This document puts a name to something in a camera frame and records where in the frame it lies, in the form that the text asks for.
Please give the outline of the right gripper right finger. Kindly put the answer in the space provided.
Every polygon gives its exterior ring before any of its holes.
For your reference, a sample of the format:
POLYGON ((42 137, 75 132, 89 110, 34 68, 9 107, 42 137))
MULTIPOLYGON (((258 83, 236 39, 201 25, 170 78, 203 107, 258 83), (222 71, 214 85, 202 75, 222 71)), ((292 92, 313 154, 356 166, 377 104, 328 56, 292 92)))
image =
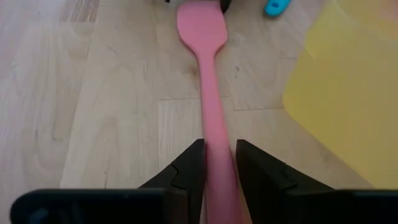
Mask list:
POLYGON ((398 224, 398 190, 333 189, 243 139, 236 162, 253 224, 398 224))

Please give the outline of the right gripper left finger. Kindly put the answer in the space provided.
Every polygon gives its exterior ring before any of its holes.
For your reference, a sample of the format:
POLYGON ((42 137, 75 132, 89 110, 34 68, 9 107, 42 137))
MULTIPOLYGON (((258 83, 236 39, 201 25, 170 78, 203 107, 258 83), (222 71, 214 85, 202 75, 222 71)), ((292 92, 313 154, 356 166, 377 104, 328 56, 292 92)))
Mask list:
POLYGON ((197 139, 136 189, 39 189, 11 206, 12 224, 200 224, 205 141, 197 139))

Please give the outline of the pink silicone spatula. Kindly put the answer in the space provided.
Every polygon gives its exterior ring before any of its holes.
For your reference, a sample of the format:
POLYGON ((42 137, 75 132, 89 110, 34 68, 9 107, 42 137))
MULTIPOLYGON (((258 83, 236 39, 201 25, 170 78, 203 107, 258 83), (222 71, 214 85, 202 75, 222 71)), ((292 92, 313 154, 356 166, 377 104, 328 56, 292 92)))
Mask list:
POLYGON ((196 55, 200 71, 207 224, 243 224, 238 178, 215 68, 215 55, 228 37, 220 3, 184 2, 177 9, 177 29, 183 43, 196 55))

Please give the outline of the blue silicone spatula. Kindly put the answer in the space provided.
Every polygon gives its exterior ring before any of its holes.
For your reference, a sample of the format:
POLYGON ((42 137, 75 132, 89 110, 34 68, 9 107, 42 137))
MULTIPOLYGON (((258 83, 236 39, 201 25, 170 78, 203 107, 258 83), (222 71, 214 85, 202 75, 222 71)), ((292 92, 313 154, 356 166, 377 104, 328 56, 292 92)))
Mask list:
POLYGON ((289 6, 292 0, 268 0, 264 7, 264 12, 267 16, 278 17, 289 6))

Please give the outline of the yellow plastic bin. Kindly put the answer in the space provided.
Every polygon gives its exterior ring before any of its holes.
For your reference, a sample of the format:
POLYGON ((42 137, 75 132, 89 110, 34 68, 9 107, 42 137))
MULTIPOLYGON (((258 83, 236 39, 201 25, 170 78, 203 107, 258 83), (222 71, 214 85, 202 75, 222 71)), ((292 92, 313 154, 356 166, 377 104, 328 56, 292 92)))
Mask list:
POLYGON ((398 0, 328 0, 283 104, 374 187, 398 189, 398 0))

